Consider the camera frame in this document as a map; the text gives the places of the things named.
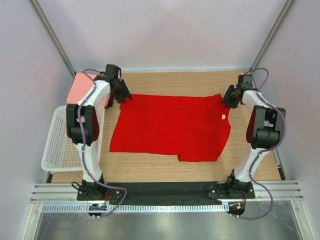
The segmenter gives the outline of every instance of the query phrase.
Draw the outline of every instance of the pink box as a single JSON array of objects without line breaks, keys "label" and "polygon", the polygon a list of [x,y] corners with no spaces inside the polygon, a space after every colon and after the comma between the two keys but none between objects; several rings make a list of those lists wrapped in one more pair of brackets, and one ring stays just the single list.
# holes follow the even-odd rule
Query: pink box
[{"label": "pink box", "polygon": [[[89,74],[93,79],[97,76],[96,74]],[[68,98],[66,99],[66,104],[76,104],[79,102],[91,89],[93,83],[92,81],[82,72],[78,72],[75,75],[71,90],[69,92]],[[102,101],[104,107],[107,106],[109,97],[106,97]]]}]

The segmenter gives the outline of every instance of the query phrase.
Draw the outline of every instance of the red t-shirt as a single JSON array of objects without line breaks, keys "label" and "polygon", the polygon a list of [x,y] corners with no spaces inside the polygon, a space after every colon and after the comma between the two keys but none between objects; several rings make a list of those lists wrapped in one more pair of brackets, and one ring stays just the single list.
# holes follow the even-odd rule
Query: red t-shirt
[{"label": "red t-shirt", "polygon": [[206,97],[133,94],[121,113],[110,152],[177,155],[179,161],[217,161],[230,134],[230,108]]}]

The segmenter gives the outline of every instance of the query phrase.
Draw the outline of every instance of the wooden surface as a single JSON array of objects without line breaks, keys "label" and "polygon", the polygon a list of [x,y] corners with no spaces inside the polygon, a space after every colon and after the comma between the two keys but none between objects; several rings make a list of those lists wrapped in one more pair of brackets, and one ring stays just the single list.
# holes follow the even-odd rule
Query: wooden surface
[{"label": "wooden surface", "polygon": [[[133,94],[212,96],[225,94],[236,84],[239,72],[161,72],[123,74]],[[246,130],[251,111],[244,105],[229,114],[231,132],[215,162],[180,162],[177,156],[149,153],[109,152],[110,140],[120,114],[119,104],[105,110],[100,168],[106,182],[198,182],[225,181],[247,148]],[[273,153],[257,169],[256,180],[280,180]],[[53,183],[81,182],[82,172],[56,172]]]}]

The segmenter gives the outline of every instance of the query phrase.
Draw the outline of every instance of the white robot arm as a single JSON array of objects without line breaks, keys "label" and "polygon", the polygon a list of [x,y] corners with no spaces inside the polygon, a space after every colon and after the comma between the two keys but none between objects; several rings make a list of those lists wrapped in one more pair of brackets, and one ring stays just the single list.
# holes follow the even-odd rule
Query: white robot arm
[{"label": "white robot arm", "polygon": [[[121,69],[111,64],[106,66],[105,72],[101,72],[94,78],[94,85],[80,101],[76,104],[68,104],[66,107],[67,136],[76,145],[83,167],[82,185],[79,185],[77,196],[81,201],[98,199],[107,190],[101,185],[104,184],[104,177],[99,167],[98,153],[94,143],[99,136],[96,109],[108,96],[114,97],[118,103],[125,103],[126,98],[132,99],[125,81],[121,79]],[[78,116],[78,109],[80,109],[81,119]]]},{"label": "white robot arm", "polygon": [[278,112],[285,118],[286,111],[280,107],[270,107],[261,92],[253,87],[251,74],[240,74],[237,85],[229,86],[221,103],[233,109],[241,103],[252,110],[246,131],[246,152],[240,164],[228,176],[225,188],[223,187],[230,198],[241,198],[243,194],[253,193],[252,177],[255,171],[270,152],[269,149],[282,140],[285,125]]}]

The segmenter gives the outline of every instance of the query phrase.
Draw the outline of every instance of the gray wall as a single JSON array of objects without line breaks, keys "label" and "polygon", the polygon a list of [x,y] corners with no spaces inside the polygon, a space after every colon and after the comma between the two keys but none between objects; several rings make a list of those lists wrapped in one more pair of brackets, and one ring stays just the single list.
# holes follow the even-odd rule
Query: gray wall
[{"label": "gray wall", "polygon": [[249,68],[285,0],[39,0],[76,71]]},{"label": "gray wall", "polygon": [[[285,173],[298,180],[316,226],[320,222],[319,13],[320,1],[296,1],[260,63],[270,70],[263,95],[287,110],[287,137],[279,149]],[[257,74],[258,85],[263,74]]]},{"label": "gray wall", "polygon": [[0,239],[21,239],[56,107],[71,74],[27,0],[0,1]]}]

